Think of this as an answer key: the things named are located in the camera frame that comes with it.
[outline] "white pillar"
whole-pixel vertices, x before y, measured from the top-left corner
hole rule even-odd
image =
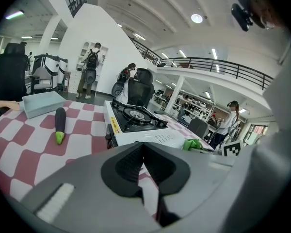
[[[56,16],[52,16],[52,18],[48,22],[48,25],[45,28],[43,36],[41,38],[37,54],[46,54],[46,52],[48,51],[50,39],[51,37],[53,37],[53,34],[55,32],[55,29],[60,19],[61,19],[60,16],[56,15]]]
[[[65,0],[49,0],[56,13],[61,17],[64,24],[69,27],[73,17]]]
[[[171,98],[169,100],[168,105],[166,106],[165,112],[166,113],[170,113],[171,109],[173,108],[173,105],[177,99],[177,96],[179,94],[179,91],[182,88],[184,82],[184,77],[183,76],[179,76],[178,82],[177,82],[177,86],[175,87],[173,94],[171,95]]]

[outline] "eggplant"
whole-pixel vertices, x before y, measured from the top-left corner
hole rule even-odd
[[[65,136],[65,126],[66,126],[66,111],[63,107],[56,110],[55,114],[55,136],[57,144],[61,144]]]

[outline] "light blue tray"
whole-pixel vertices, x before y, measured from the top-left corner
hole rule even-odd
[[[23,97],[24,111],[27,118],[37,117],[39,115],[55,111],[62,107],[66,99],[57,92],[44,92]]]

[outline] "checkered tablecloth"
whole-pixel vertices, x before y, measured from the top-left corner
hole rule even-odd
[[[0,189],[18,201],[35,185],[67,163],[107,150],[103,106],[66,101],[65,138],[55,138],[55,111],[27,119],[24,112],[9,110],[0,117]],[[198,138],[168,116],[168,127],[185,138]],[[139,186],[151,215],[157,207],[158,190],[143,166]]]

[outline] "portable gas stove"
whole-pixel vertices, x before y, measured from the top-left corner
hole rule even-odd
[[[156,142],[180,149],[184,144],[181,133],[169,129],[166,121],[144,107],[105,101],[104,118],[108,148],[133,142]]]

